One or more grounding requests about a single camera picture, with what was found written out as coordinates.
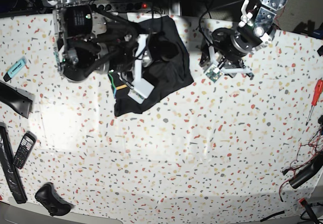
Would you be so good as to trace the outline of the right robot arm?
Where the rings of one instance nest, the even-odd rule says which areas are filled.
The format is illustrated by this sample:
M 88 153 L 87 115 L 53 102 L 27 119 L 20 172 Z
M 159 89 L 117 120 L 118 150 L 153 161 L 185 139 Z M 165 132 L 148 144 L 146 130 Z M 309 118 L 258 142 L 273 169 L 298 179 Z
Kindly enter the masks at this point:
M 107 6 L 87 0 L 55 0 L 53 10 L 56 53 L 61 75 L 80 82 L 94 72 L 116 72 L 137 92 L 154 86 L 143 77 L 152 58 L 148 51 L 151 29 L 112 13 Z

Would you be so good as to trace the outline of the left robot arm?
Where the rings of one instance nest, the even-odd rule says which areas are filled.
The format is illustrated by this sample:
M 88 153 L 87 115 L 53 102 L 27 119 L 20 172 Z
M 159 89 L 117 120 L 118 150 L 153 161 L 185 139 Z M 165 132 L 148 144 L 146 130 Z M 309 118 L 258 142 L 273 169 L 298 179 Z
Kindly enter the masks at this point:
M 272 43 L 275 17 L 287 0 L 243 0 L 242 3 L 240 22 L 232 29 L 222 27 L 210 31 L 206 23 L 198 21 L 203 37 L 199 65 L 213 82 L 221 76 L 233 78 L 237 74 L 254 77 L 243 57 Z

